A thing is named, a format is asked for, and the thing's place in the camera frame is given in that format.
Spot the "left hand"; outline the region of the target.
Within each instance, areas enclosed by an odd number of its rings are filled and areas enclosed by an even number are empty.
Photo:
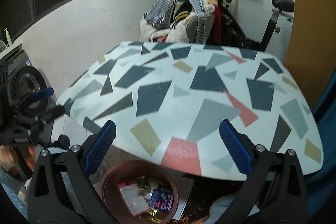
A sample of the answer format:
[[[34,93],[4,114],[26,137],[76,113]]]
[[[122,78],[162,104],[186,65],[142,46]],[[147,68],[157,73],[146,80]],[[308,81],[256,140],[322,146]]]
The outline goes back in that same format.
[[[27,150],[27,156],[24,157],[26,166],[28,166],[30,170],[33,170],[36,163],[35,148],[25,147],[25,149]],[[0,163],[1,168],[11,176],[18,174],[18,156],[13,148],[4,145],[1,146]]]

